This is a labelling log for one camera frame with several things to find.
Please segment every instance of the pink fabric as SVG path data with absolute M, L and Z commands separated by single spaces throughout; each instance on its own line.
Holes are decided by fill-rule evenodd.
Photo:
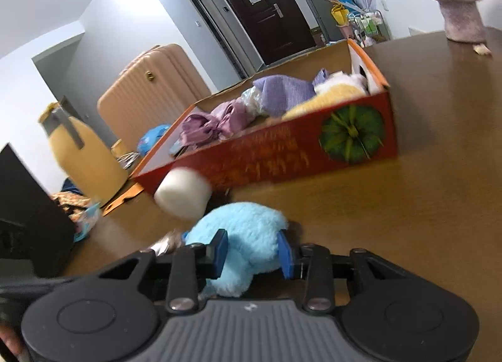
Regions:
M 226 140 L 248 125 L 248 114 L 241 101 L 220 104 L 211 113 L 193 113 L 181 124 L 180 139 L 185 146 L 203 146 Z

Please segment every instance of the wooden table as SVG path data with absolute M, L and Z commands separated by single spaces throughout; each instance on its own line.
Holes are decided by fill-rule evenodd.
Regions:
M 481 321 L 476 362 L 502 360 L 502 32 L 489 30 L 488 45 L 493 57 L 434 33 L 369 48 L 391 83 L 400 156 L 233 196 L 283 211 L 303 241 L 367 248 L 466 299 Z M 190 226 L 141 194 L 96 227 L 66 274 Z

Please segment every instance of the red cardboard box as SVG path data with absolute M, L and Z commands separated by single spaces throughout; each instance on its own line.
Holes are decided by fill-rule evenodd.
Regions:
M 322 68 L 330 73 L 343 70 L 364 74 L 370 95 L 292 120 L 271 125 L 262 123 L 230 140 L 201 147 L 177 159 L 169 155 L 179 138 L 181 122 L 191 112 L 212 111 L 220 103 L 233 100 L 253 87 L 253 81 L 259 77 L 284 74 L 313 80 Z M 394 157 L 397 155 L 396 133 L 387 89 L 385 77 L 353 40 L 315 50 L 190 106 L 131 177 L 154 194 L 172 168 L 188 167 L 204 175 L 214 190 L 225 190 L 255 182 L 281 182 Z

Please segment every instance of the suitcase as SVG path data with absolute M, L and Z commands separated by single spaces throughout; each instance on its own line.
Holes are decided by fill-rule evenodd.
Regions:
M 100 97 L 97 109 L 130 151 L 145 133 L 172 124 L 193 103 L 211 94 L 185 51 L 156 46 L 134 59 Z

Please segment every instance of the blue plush toy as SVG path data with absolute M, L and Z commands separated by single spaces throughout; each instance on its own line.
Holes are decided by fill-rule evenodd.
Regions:
M 277 210 L 251 202 L 230 203 L 202 218 L 185 237 L 185 244 L 211 242 L 218 229 L 228 233 L 228 253 L 222 276 L 207 280 L 206 296 L 240 297 L 253 275 L 279 268 L 277 233 L 287 229 Z

